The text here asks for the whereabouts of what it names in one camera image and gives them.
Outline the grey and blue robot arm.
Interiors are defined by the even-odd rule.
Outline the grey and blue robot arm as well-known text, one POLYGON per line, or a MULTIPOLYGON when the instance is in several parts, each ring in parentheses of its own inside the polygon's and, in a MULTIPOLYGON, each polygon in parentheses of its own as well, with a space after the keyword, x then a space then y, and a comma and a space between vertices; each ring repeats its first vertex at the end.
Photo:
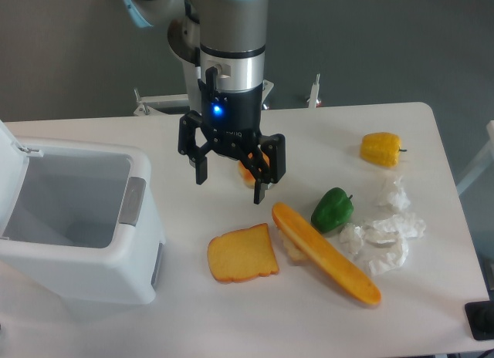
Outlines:
MULTIPOLYGON (((123 0, 136 26, 151 27, 164 0, 123 0)), ((209 151, 239 161, 254 179, 259 204, 286 172, 286 140, 260 130, 269 0, 183 0, 184 17, 167 40, 182 61, 190 110, 180 119, 178 152, 208 177, 209 151)))

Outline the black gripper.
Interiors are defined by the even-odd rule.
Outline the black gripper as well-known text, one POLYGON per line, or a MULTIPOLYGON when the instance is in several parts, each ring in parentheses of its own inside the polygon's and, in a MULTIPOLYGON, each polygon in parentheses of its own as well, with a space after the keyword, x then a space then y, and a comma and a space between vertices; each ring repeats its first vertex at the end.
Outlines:
POLYGON ((206 69, 205 81, 200 82, 201 115, 192 110, 181 117, 178 153, 188 156, 198 185, 208 178, 210 150, 242 160, 254 178, 253 202, 260 204, 269 185, 277 184, 286 172, 286 138, 281 133, 260 137, 261 84, 233 93, 221 91, 218 84, 218 69, 206 69), (197 129, 206 139, 201 146, 196 142, 197 129))

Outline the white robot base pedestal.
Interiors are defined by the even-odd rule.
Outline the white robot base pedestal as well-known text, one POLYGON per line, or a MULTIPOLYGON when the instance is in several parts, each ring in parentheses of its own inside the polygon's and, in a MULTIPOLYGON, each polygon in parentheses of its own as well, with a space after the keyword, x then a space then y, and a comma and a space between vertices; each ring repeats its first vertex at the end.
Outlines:
POLYGON ((181 61, 190 110, 201 112, 200 25, 184 16, 172 20, 167 40, 175 57, 181 61))

